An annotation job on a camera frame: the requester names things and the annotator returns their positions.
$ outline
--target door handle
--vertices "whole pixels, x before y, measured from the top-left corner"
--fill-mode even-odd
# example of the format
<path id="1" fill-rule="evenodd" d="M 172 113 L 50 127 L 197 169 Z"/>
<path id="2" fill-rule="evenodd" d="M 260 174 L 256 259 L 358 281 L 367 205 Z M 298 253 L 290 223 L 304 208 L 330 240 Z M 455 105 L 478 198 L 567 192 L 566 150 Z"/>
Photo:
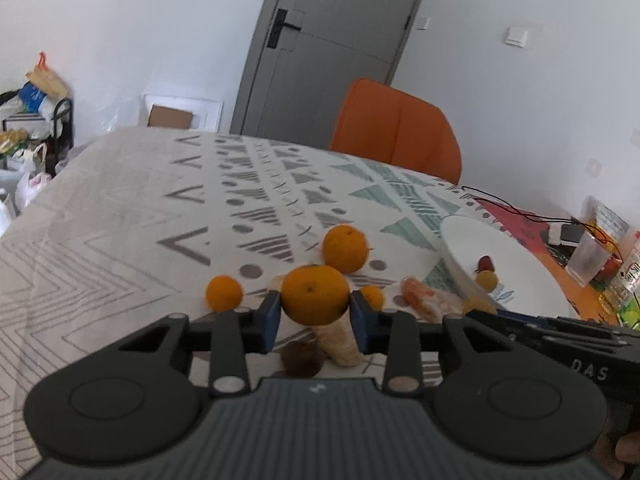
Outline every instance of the door handle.
<path id="1" fill-rule="evenodd" d="M 290 30 L 296 30 L 298 32 L 302 30 L 302 27 L 285 21 L 287 19 L 287 12 L 288 11 L 286 9 L 277 10 L 276 18 L 273 20 L 273 27 L 271 27 L 271 33 L 267 40 L 267 48 L 276 48 L 278 46 L 278 41 L 280 40 L 280 34 L 282 33 L 283 28 L 290 28 Z"/>

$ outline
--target silver bolt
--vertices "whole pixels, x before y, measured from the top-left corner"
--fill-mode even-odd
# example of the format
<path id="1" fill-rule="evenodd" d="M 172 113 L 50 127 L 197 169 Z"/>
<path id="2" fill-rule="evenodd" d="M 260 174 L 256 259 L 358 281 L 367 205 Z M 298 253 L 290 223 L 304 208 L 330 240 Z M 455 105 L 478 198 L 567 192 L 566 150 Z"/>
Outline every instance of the silver bolt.
<path id="1" fill-rule="evenodd" d="M 390 390 L 399 394 L 410 394 L 420 387 L 418 379 L 405 375 L 400 375 L 389 379 L 389 382 L 386 385 Z"/>
<path id="2" fill-rule="evenodd" d="M 213 387 L 221 394 L 236 394 L 245 384 L 243 379 L 235 375 L 225 375 L 213 381 Z"/>

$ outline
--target black cable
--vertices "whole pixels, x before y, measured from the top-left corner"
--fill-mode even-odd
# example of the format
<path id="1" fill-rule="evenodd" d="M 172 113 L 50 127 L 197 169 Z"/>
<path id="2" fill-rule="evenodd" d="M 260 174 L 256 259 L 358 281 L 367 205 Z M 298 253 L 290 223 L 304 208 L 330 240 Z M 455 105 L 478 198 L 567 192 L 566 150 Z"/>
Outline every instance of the black cable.
<path id="1" fill-rule="evenodd" d="M 482 193 L 482 194 L 485 194 L 485 195 L 490 196 L 492 198 L 495 198 L 496 200 L 499 200 L 500 202 L 505 203 L 511 209 L 503 206 L 500 203 L 494 202 L 493 200 L 489 200 L 487 198 L 476 197 L 476 200 L 482 200 L 484 202 L 489 202 L 489 203 L 499 207 L 500 209 L 505 210 L 508 213 L 511 213 L 511 214 L 514 214 L 514 215 L 518 215 L 518 216 L 524 216 L 524 218 L 528 219 L 529 221 L 535 222 L 535 223 L 539 223 L 539 224 L 540 223 L 542 223 L 542 224 L 563 223 L 563 224 L 581 225 L 582 227 L 587 229 L 591 233 L 591 235 L 593 235 L 593 237 L 596 238 L 596 240 L 599 241 L 601 244 L 611 244 L 611 245 L 613 245 L 613 248 L 616 250 L 616 252 L 620 256 L 620 261 L 624 262 L 624 258 L 622 257 L 622 252 L 620 252 L 620 248 L 618 247 L 618 245 L 613 240 L 612 241 L 608 241 L 606 238 L 604 240 L 601 240 L 592 231 L 592 229 L 594 229 L 594 230 L 598 231 L 599 233 L 603 234 L 605 237 L 608 237 L 606 232 L 604 232 L 599 227 L 592 226 L 592 225 L 589 225 L 589 224 L 585 224 L 585 222 L 581 222 L 581 221 L 579 221 L 578 219 L 575 219 L 575 218 L 557 218 L 557 217 L 554 217 L 554 216 L 536 215 L 535 213 L 525 213 L 523 211 L 520 211 L 513 204 L 507 202 L 505 199 L 500 198 L 499 196 L 493 195 L 491 193 L 487 193 L 486 191 L 483 191 L 482 189 L 478 189 L 477 187 L 471 187 L 471 186 L 460 186 L 460 187 L 462 189 L 470 189 L 471 191 L 476 191 L 478 193 Z M 638 297 L 636 296 L 635 291 L 632 291 L 632 294 L 634 295 L 634 299 L 636 300 L 636 305 L 640 308 L 640 302 L 638 301 Z"/>

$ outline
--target chair backrest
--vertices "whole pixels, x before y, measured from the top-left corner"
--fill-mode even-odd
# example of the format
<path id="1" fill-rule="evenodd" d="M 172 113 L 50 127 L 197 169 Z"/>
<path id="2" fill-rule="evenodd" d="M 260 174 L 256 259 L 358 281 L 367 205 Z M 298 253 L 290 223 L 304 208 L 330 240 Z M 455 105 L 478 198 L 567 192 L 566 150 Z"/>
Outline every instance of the chair backrest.
<path id="1" fill-rule="evenodd" d="M 369 79 L 358 79 L 351 86 L 330 149 L 454 184 L 462 173 L 460 147 L 442 111 Z"/>

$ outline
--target brown cardboard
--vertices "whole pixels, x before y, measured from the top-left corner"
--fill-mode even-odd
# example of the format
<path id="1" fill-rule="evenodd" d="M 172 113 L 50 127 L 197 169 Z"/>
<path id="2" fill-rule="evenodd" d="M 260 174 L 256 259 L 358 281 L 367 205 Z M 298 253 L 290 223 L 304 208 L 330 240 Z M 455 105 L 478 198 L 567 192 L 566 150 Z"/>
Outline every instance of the brown cardboard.
<path id="1" fill-rule="evenodd" d="M 147 126 L 188 130 L 191 126 L 191 119 L 193 119 L 191 112 L 153 105 Z"/>

